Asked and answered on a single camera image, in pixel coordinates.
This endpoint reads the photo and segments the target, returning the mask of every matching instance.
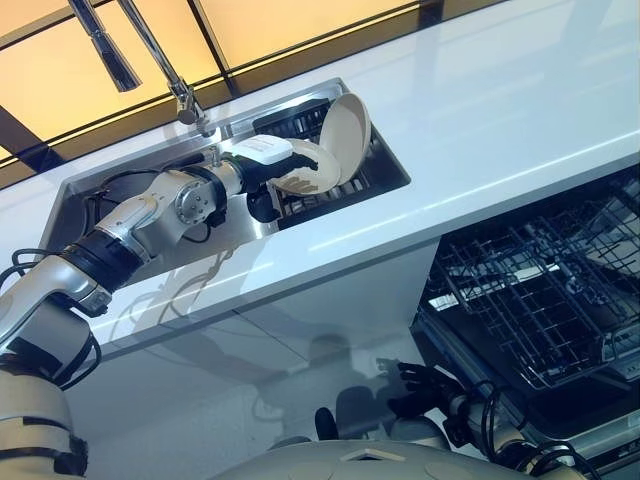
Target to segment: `dish rack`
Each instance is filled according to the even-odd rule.
[[[328,99],[309,100],[254,121],[253,129],[257,134],[318,143],[322,123],[330,106],[331,102]],[[376,182],[370,178],[372,164],[384,155],[388,155],[388,152],[372,128],[371,141],[363,165],[350,181],[318,195],[300,196],[276,189],[275,196],[282,213],[282,218],[278,221],[280,228],[287,228],[322,215],[325,209],[334,209],[335,202],[347,206],[375,195],[376,189],[372,187]]]
[[[536,390],[640,376],[640,183],[441,246],[427,283],[438,310],[481,321]]]

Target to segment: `faucet spout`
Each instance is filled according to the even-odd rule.
[[[135,72],[106,33],[90,0],[68,1],[76,17],[91,37],[118,90],[124,92],[140,85],[140,80]],[[209,126],[208,118],[195,97],[193,87],[185,82],[184,78],[178,75],[173,68],[136,5],[132,0],[118,0],[118,4],[167,78],[167,86],[178,102],[178,120],[185,125],[195,123],[198,132],[205,137],[212,135],[215,132],[215,127],[207,128]]]

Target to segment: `stainless steel sink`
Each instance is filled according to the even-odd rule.
[[[330,102],[346,91],[340,80],[330,80],[240,116],[231,117],[220,126],[226,138],[220,142],[221,147],[227,150],[232,144],[256,133],[317,140]],[[121,158],[107,168],[101,167],[69,178],[60,187],[40,247],[61,250],[80,237],[85,219],[83,199],[97,191],[106,178],[125,170],[158,169],[204,151],[212,143],[212,139],[203,137],[179,139],[171,145],[151,147]],[[122,201],[136,195],[148,187],[152,177],[151,174],[122,177],[113,182],[110,197],[112,200]],[[325,194],[304,198],[271,190],[274,205],[282,216],[267,224],[259,223],[249,215],[244,196],[231,198],[226,222],[213,230],[209,241],[195,244],[181,240],[177,248],[170,249],[140,269],[130,283],[235,249],[244,243],[399,188],[409,181],[409,177],[373,126],[367,157],[351,182]],[[114,204],[104,204],[102,215],[113,208]],[[202,238],[205,233],[205,227],[200,225],[189,231],[188,235]]]

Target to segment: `open dishwasher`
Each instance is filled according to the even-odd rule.
[[[513,387],[503,408],[526,438],[568,440],[601,473],[640,458],[638,178],[444,236],[416,322],[468,386]]]

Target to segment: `plate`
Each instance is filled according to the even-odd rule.
[[[356,174],[370,140],[371,120],[362,100],[353,93],[338,97],[327,112],[318,141],[340,164],[338,185]]]

